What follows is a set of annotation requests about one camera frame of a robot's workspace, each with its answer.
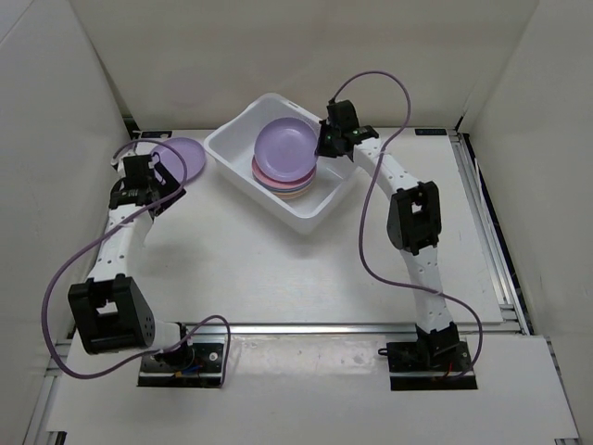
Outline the purple plate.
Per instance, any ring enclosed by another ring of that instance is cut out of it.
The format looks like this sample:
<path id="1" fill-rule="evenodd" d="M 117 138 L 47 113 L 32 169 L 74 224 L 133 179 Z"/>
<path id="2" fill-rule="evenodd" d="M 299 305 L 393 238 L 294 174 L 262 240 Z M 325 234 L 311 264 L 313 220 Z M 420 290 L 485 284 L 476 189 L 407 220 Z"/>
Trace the purple plate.
<path id="1" fill-rule="evenodd" d="M 180 183 L 185 179 L 187 183 L 193 181 L 206 165 L 206 152 L 204 147 L 196 140 L 186 137 L 173 137 L 165 141 L 172 146 L 182 157 L 182 161 L 168 148 L 155 145 L 151 156 L 155 161 L 160 161 L 167 171 Z"/>
<path id="2" fill-rule="evenodd" d="M 297 179 L 316 167 L 317 141 L 317 134 L 304 121 L 280 118 L 262 128 L 254 145 L 254 157 L 271 178 Z"/>

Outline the pink plate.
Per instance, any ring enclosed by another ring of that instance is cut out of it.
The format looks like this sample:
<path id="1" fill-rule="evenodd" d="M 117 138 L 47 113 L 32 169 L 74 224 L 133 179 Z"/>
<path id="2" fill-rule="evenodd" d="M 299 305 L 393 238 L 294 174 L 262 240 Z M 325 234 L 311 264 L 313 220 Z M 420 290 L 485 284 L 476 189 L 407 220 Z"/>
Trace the pink plate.
<path id="1" fill-rule="evenodd" d="M 309 197 L 314 197 L 315 196 L 315 192 L 314 191 L 310 191 L 310 190 L 299 190 L 295 193 L 291 193 L 291 194 L 278 194 L 277 197 L 280 198 L 283 201 L 294 201 L 297 199 L 307 199 Z"/>
<path id="2" fill-rule="evenodd" d="M 299 184 L 304 184 L 305 182 L 310 181 L 311 178 L 315 175 L 315 173 L 317 171 L 317 168 L 314 167 L 307 174 L 305 174 L 304 176 L 302 176 L 300 178 L 289 180 L 289 181 L 277 180 L 277 179 L 273 179 L 269 175 L 265 174 L 263 172 L 263 170 L 260 168 L 260 166 L 258 165 L 255 158 L 252 158 L 252 160 L 251 160 L 251 169 L 252 169 L 253 176 L 257 179 L 258 182 L 262 183 L 265 186 L 272 187 L 272 188 L 279 188 L 279 189 L 294 188 L 294 187 L 297 187 Z"/>

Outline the blue plate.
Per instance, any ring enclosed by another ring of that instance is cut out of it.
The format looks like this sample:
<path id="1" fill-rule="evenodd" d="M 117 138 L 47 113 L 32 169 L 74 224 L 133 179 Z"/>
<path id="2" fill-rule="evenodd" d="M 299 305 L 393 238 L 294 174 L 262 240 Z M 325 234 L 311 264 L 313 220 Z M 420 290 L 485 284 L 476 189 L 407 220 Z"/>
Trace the blue plate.
<path id="1" fill-rule="evenodd" d="M 307 184 L 301 188 L 293 189 L 293 190 L 276 190 L 267 188 L 267 191 L 271 192 L 273 195 L 281 198 L 291 198 L 297 197 L 306 194 L 312 187 L 312 184 Z"/>
<path id="2" fill-rule="evenodd" d="M 289 188 L 278 188 L 278 187 L 272 187 L 271 185 L 267 185 L 261 182 L 258 182 L 259 185 L 263 186 L 265 189 L 273 192 L 273 193 L 279 193 L 279 194 L 290 194 L 290 193 L 295 193 L 298 192 L 300 190 L 307 190 L 309 188 L 311 188 L 311 186 L 314 184 L 314 181 L 308 181 L 306 183 L 303 183 L 301 185 L 297 185 L 295 187 L 289 187 Z"/>

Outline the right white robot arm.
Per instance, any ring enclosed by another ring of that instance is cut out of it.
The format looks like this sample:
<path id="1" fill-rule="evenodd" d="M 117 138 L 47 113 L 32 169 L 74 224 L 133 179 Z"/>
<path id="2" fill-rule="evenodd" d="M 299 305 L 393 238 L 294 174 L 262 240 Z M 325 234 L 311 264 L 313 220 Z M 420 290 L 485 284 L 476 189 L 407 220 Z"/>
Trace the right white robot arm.
<path id="1" fill-rule="evenodd" d="M 381 153 L 379 134 L 362 126 L 353 104 L 332 99 L 328 117 L 321 121 L 316 153 L 325 158 L 348 157 L 366 171 L 389 199 L 386 231 L 405 261 L 416 305 L 416 359 L 435 371 L 445 364 L 460 343 L 448 310 L 437 265 L 437 244 L 442 231 L 437 185 L 422 182 L 389 153 Z"/>

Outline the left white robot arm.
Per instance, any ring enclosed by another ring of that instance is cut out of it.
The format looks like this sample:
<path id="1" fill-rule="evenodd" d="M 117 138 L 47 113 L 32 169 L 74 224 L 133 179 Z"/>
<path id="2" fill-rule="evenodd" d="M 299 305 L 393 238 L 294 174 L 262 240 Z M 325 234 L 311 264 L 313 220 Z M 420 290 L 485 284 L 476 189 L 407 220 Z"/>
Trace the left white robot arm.
<path id="1" fill-rule="evenodd" d="M 172 194 L 179 183 L 148 155 L 126 156 L 119 166 L 123 174 L 108 202 L 106 231 L 113 234 L 100 243 L 85 281 L 70 287 L 70 309 L 87 353 L 163 351 L 163 360 L 182 371 L 194 362 L 194 346 L 182 339 L 179 323 L 157 319 L 132 277 L 154 220 L 168 207 L 148 206 Z"/>

